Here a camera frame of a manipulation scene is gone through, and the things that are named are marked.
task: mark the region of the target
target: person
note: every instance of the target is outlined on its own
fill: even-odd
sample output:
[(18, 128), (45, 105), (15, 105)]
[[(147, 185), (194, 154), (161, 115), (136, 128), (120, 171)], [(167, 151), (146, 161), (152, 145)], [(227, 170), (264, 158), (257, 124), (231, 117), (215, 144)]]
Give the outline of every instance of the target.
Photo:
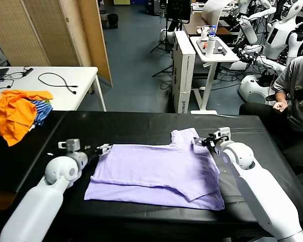
[(303, 56), (291, 61), (272, 86), (276, 103), (245, 103), (240, 115), (257, 115), (299, 174), (303, 172)]

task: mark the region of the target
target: black pants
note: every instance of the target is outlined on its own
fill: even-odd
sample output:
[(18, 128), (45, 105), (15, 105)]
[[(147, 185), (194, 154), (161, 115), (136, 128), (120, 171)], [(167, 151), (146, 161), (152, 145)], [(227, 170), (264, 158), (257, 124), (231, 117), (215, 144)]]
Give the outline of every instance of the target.
[(302, 173), (303, 133), (291, 128), (286, 111), (278, 113), (269, 105), (245, 103), (240, 107), (239, 114), (259, 116), (294, 172)]

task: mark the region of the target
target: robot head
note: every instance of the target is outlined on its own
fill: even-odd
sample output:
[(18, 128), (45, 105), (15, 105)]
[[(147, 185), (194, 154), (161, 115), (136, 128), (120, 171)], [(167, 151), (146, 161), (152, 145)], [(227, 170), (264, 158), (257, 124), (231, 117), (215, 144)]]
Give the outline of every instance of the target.
[(303, 8), (303, 0), (286, 0), (282, 10), (282, 20), (287, 20), (298, 15)]

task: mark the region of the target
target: striped cloth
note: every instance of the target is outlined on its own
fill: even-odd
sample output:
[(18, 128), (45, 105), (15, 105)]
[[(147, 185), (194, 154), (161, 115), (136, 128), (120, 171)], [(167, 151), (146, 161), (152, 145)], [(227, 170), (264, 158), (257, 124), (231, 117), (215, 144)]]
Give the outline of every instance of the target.
[(37, 115), (34, 121), (35, 125), (43, 125), (44, 119), (48, 116), (53, 107), (43, 101), (31, 101), (37, 108)]

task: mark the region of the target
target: orange cloth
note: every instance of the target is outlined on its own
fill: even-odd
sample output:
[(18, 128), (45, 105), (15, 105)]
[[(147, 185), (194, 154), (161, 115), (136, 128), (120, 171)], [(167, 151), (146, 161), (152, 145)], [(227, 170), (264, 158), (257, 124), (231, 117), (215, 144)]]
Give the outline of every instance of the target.
[(0, 136), (17, 144), (33, 125), (37, 109), (29, 100), (53, 99), (47, 91), (5, 90), (0, 93)]

